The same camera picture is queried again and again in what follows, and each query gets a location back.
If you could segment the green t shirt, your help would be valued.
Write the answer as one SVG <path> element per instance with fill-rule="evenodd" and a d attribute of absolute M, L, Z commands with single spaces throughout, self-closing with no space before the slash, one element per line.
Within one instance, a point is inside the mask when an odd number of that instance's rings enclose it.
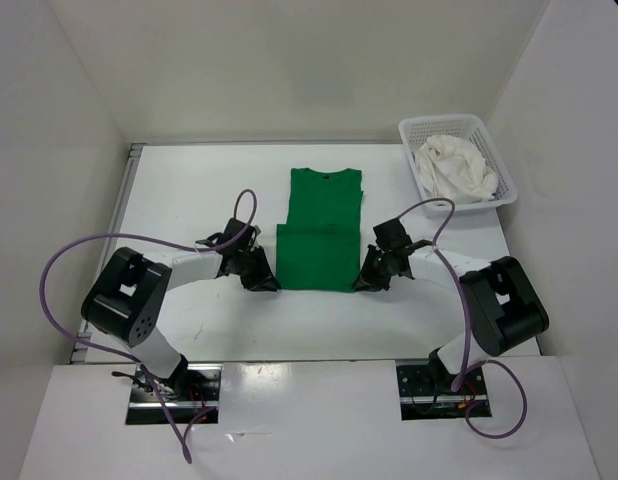
<path fill-rule="evenodd" d="M 360 271 L 362 172 L 294 168 L 276 277 L 286 290 L 350 293 Z"/>

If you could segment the white t shirt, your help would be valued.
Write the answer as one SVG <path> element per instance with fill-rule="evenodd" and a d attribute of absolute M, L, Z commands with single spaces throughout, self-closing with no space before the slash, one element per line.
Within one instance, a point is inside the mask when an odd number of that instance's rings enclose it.
<path fill-rule="evenodd" d="M 495 198 L 498 177 L 468 140 L 450 135 L 430 136 L 415 152 L 414 163 L 430 197 L 445 197 L 456 204 Z"/>

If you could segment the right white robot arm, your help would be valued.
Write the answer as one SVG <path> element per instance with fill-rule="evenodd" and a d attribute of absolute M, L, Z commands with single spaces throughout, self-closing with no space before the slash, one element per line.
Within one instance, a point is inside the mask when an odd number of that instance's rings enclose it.
<path fill-rule="evenodd" d="M 472 258 L 420 240 L 393 250 L 368 247 L 353 288 L 387 290 L 403 277 L 436 284 L 460 298 L 463 332 L 428 359 L 428 382 L 439 393 L 460 389 L 473 366 L 544 333 L 549 317 L 520 262 Z"/>

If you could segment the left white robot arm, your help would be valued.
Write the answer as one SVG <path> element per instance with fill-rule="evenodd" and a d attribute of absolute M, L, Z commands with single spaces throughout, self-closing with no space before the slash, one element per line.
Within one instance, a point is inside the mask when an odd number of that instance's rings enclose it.
<path fill-rule="evenodd" d="M 81 316 L 112 336 L 153 376 L 153 387 L 164 398 L 178 399 L 200 383 L 188 371 L 187 358 L 158 329 L 166 294 L 199 281 L 236 275 L 244 289 L 281 289 L 258 247 L 229 247 L 221 252 L 177 251 L 144 256 L 123 247 L 116 250 L 81 306 Z"/>

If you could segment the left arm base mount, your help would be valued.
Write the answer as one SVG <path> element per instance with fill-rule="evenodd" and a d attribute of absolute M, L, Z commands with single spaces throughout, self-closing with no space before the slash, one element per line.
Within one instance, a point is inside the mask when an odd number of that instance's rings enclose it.
<path fill-rule="evenodd" d="M 165 384 L 155 381 L 163 401 L 178 425 L 188 424 L 194 417 L 205 413 L 198 423 L 216 424 L 219 414 L 220 386 L 222 366 L 220 364 L 190 364 L 188 367 L 192 383 L 176 393 Z M 140 369 L 131 379 L 126 425 L 160 425 L 167 424 L 162 406 Z"/>

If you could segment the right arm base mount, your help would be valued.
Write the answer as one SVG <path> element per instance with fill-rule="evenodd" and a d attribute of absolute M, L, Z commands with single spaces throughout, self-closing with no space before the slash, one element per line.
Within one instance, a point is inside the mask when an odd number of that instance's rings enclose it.
<path fill-rule="evenodd" d="M 444 390 L 432 379 L 425 360 L 397 362 L 396 377 L 403 421 L 491 417 L 481 369 L 467 374 L 458 392 Z"/>

